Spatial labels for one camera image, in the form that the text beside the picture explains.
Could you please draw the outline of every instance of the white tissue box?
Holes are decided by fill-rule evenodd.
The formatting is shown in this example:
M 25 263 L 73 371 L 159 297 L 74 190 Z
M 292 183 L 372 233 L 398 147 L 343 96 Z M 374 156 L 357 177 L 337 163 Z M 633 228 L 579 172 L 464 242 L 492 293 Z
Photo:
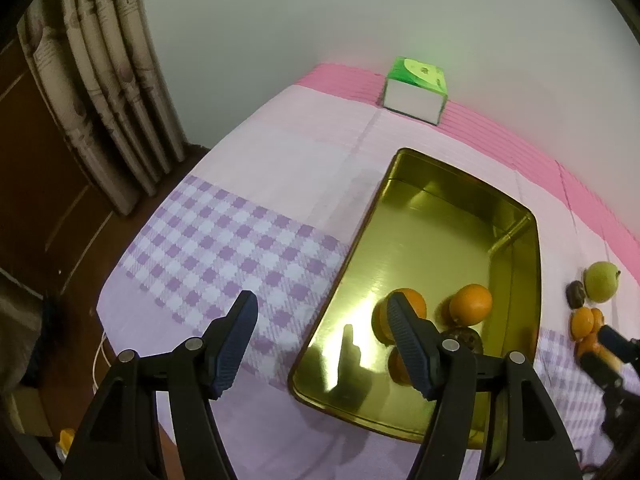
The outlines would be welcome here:
M 385 108 L 438 124 L 446 102 L 447 84 L 441 68 L 408 57 L 396 58 L 386 76 Z

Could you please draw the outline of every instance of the pear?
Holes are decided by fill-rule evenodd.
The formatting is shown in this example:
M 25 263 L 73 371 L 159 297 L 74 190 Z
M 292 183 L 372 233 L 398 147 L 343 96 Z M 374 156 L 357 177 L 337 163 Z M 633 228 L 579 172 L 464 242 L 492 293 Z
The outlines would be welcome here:
M 618 290 L 620 271 L 610 262 L 595 262 L 584 271 L 587 296 L 596 303 L 609 301 Z

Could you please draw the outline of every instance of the metal tray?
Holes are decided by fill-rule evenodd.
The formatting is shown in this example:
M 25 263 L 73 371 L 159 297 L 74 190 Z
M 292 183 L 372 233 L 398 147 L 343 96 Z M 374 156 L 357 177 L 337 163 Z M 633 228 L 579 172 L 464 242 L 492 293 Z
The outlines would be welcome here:
M 374 333 L 376 303 L 414 288 L 438 330 L 468 283 L 487 286 L 491 314 L 473 328 L 484 353 L 532 359 L 540 325 L 540 247 L 532 213 L 489 184 L 409 148 L 382 179 L 329 299 L 289 375 L 301 402 L 368 430 L 420 442 L 434 402 L 388 373 L 392 346 Z M 477 394 L 469 446 L 480 447 L 488 409 Z

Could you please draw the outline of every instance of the bedspread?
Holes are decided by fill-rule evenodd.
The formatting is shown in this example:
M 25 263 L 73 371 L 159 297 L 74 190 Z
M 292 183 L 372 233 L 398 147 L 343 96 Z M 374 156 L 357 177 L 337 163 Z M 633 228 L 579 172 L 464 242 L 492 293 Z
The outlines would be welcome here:
M 640 333 L 638 242 L 565 168 L 448 103 L 438 127 L 379 108 L 384 78 L 321 65 L 225 137 L 154 213 L 107 280 L 98 314 L 116 352 L 166 352 L 202 333 L 242 288 L 260 316 L 234 386 L 212 409 L 240 479 L 405 478 L 418 446 L 295 401 L 285 380 L 394 153 L 414 148 L 488 182 L 538 222 L 542 320 L 534 367 L 585 462 L 601 462 L 601 394 L 564 335 L 564 286 L 596 260 L 623 271 L 600 306 Z M 628 369 L 627 386 L 638 388 Z M 172 435 L 166 395 L 159 418 Z M 461 478 L 475 478 L 468 452 Z

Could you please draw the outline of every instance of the beige curtain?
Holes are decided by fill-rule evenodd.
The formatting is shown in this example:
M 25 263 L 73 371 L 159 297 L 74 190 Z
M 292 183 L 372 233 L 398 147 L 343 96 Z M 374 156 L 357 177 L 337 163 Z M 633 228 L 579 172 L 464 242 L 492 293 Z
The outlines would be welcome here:
M 85 170 L 128 214 L 138 187 L 153 195 L 161 174 L 185 158 L 137 0 L 34 0 L 18 36 Z

